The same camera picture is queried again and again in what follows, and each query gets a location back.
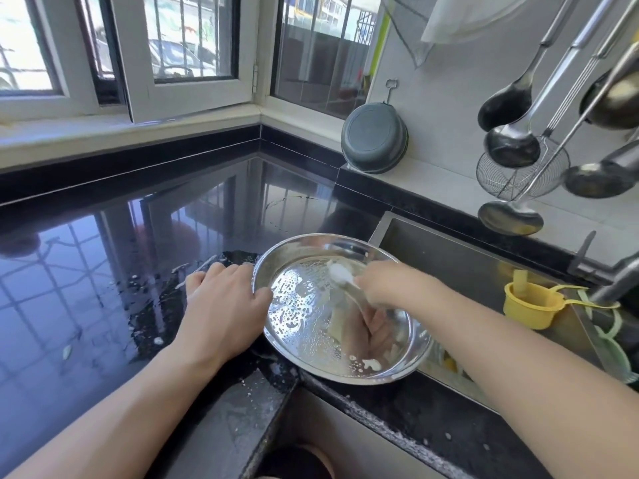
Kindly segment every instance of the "window frame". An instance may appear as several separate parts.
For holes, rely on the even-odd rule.
[[[53,117],[75,117],[98,113],[100,105],[93,85],[90,61],[86,56],[81,20],[76,0],[32,0],[32,23],[41,29],[41,37],[51,55],[48,70],[55,74],[60,94],[29,91],[21,95],[0,96],[2,120],[30,120]]]
[[[155,83],[144,0],[111,0],[129,113],[135,123],[252,101],[260,0],[239,0],[237,77]]]

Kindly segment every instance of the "yellow measuring cup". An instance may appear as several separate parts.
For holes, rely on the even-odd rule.
[[[519,321],[532,330],[545,330],[553,322],[555,314],[569,304],[579,304],[602,309],[614,309],[619,303],[612,306],[598,306],[593,303],[583,302],[578,299],[566,299],[563,294],[557,292],[561,289],[588,289],[580,285],[555,285],[548,289],[538,284],[527,283],[525,301],[513,294],[513,282],[506,284],[506,300],[504,301],[504,314]]]

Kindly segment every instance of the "white wall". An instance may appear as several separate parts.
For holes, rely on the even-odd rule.
[[[596,44],[619,17],[628,0],[620,1],[595,40],[575,63],[576,70],[556,88],[533,121],[535,133],[539,134],[546,126]],[[411,139],[407,157],[380,179],[471,215],[476,215],[484,202],[493,200],[475,178],[484,137],[484,132],[477,126],[477,111],[488,97],[525,70],[560,2],[529,0],[519,15],[491,28],[481,38],[459,45],[434,47],[426,63],[417,70],[395,30],[391,29],[370,100],[384,100],[386,80],[399,79],[391,104],[406,122]],[[548,78],[598,2],[581,0],[562,36],[539,68],[536,90]],[[625,49],[637,26],[639,17],[609,60],[595,70],[593,80]],[[561,140],[577,119],[576,107],[580,99],[581,95],[555,131],[556,139]],[[586,124],[567,147],[572,164],[597,161],[621,146],[626,137],[627,131],[605,131]],[[546,222],[534,238],[575,251],[587,233],[596,230],[597,237],[588,256],[609,264],[639,250],[639,188],[616,198],[596,201],[577,198],[560,187],[541,197],[533,206]]]

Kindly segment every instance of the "stainless steel sink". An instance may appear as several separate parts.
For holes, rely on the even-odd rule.
[[[543,286],[552,287],[558,283],[527,267],[391,212],[384,214],[369,242],[499,313],[504,306],[504,287],[513,280],[514,269],[528,270],[529,280]],[[601,343],[581,307],[567,306],[555,317],[552,326],[540,333],[622,380],[623,371]],[[448,357],[441,346],[435,346],[419,370],[492,409],[479,387],[451,358],[454,357]]]

